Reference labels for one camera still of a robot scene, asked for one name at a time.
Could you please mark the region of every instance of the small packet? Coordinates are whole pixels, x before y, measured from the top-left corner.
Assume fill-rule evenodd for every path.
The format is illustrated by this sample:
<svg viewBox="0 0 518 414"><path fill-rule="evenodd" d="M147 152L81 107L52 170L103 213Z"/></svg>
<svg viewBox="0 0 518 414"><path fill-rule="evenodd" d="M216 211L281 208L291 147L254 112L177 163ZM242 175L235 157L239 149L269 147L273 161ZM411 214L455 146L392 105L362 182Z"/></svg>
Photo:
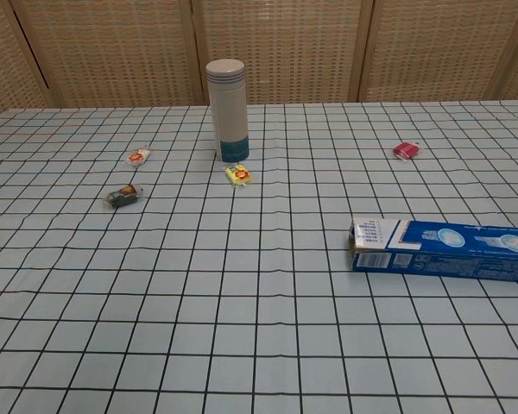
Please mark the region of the small packet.
<svg viewBox="0 0 518 414"><path fill-rule="evenodd" d="M251 181L250 172L242 164L226 168L226 176L233 185L246 185Z"/></svg>
<svg viewBox="0 0 518 414"><path fill-rule="evenodd" d="M394 148L393 153L397 158L410 160L420 152L418 142L402 142Z"/></svg>
<svg viewBox="0 0 518 414"><path fill-rule="evenodd" d="M127 162L131 166L140 166L141 164L146 162L150 154L151 151L146 147L140 148L138 151L129 154L129 156L127 157Z"/></svg>
<svg viewBox="0 0 518 414"><path fill-rule="evenodd" d="M123 207L125 205L135 203L141 196L142 189L137 190L132 184L128 184L125 187L106 195L104 203L116 209L117 207Z"/></svg>

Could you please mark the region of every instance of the grid tablecloth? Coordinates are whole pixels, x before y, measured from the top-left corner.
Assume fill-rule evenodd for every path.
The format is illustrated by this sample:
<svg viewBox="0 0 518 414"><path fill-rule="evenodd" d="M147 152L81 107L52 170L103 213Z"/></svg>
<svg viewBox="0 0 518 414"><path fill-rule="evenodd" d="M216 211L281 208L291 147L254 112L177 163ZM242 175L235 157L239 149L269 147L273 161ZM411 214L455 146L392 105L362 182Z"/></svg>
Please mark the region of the grid tablecloth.
<svg viewBox="0 0 518 414"><path fill-rule="evenodd" d="M0 413L518 414L517 283L347 251L351 213L518 226L518 101L249 119L234 189L206 107L0 115Z"/></svg>

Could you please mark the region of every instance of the white thermos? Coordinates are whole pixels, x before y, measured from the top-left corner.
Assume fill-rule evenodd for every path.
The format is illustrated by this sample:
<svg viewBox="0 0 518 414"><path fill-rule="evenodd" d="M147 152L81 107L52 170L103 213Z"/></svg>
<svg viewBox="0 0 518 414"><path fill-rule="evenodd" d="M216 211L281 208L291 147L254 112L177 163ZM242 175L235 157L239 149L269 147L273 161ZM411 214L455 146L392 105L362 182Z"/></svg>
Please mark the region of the white thermos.
<svg viewBox="0 0 518 414"><path fill-rule="evenodd" d="M205 67L217 156L238 162L250 155L243 62L221 59Z"/></svg>

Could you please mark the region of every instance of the yellow packet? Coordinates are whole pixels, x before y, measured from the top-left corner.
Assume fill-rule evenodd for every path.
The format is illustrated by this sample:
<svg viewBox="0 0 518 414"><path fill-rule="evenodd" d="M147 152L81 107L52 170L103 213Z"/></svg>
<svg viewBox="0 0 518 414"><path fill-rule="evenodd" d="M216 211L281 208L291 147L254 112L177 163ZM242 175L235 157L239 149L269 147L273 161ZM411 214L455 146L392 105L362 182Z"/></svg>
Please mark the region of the yellow packet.
<svg viewBox="0 0 518 414"><path fill-rule="evenodd" d="M251 174L242 164L226 168L226 176L233 185L246 185L251 181Z"/></svg>

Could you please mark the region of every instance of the cardboard box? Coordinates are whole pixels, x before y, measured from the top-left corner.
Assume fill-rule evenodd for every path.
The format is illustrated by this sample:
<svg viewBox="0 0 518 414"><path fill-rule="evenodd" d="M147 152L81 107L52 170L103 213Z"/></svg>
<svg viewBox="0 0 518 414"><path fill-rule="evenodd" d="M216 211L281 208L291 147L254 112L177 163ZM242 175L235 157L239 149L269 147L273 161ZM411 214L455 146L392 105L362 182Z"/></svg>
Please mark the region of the cardboard box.
<svg viewBox="0 0 518 414"><path fill-rule="evenodd" d="M518 229L353 217L353 270L518 282Z"/></svg>

